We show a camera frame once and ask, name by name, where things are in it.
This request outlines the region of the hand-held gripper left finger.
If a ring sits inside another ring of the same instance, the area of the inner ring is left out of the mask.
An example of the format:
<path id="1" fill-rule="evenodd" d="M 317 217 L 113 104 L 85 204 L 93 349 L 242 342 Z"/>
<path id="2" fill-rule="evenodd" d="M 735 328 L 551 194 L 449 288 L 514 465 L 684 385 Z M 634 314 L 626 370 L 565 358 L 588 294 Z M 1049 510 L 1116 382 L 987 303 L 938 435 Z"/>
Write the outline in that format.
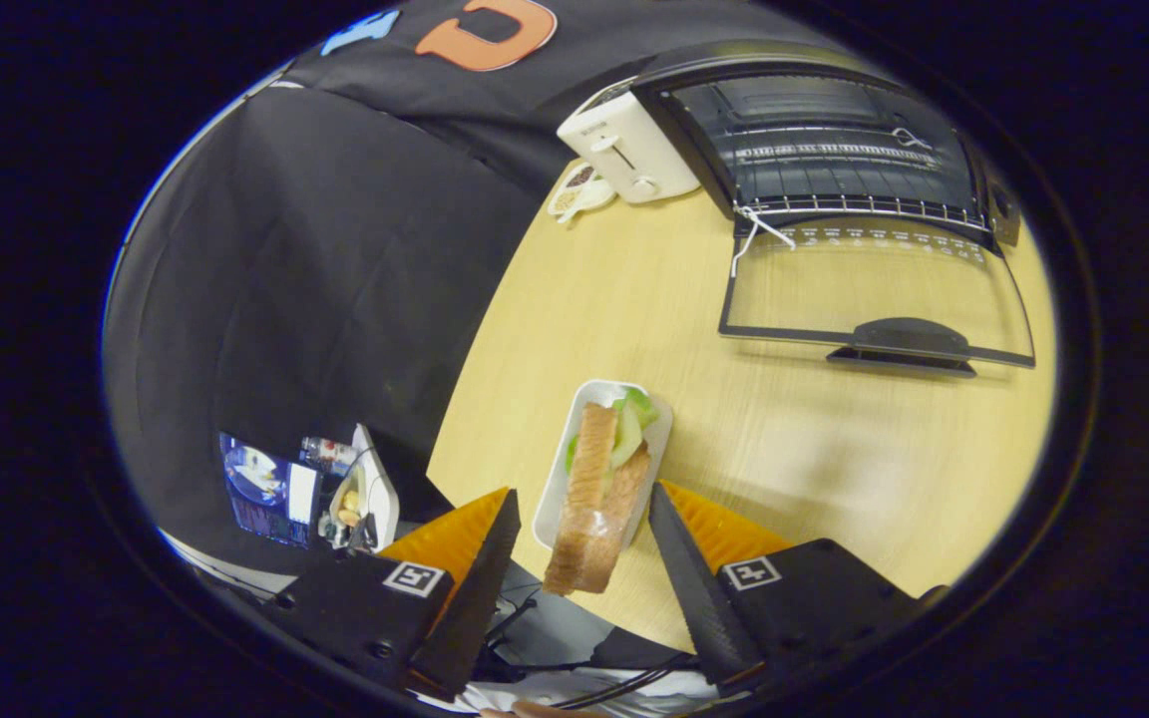
<path id="1" fill-rule="evenodd" d="M 270 601 L 270 622 L 365 680 L 452 701 L 473 675 L 520 531 L 499 488 L 377 553 L 340 551 Z"/>

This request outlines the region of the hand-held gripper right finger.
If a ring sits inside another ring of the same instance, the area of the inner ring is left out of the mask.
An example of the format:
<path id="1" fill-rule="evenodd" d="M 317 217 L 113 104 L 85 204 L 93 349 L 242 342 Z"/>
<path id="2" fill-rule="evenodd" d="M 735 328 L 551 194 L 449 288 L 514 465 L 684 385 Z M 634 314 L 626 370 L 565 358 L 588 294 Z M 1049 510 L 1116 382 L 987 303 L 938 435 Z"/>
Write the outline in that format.
<path id="1" fill-rule="evenodd" d="M 912 595 L 830 538 L 788 542 L 674 482 L 651 535 L 699 669 L 722 696 L 799 696 L 867 667 L 944 588 Z"/>

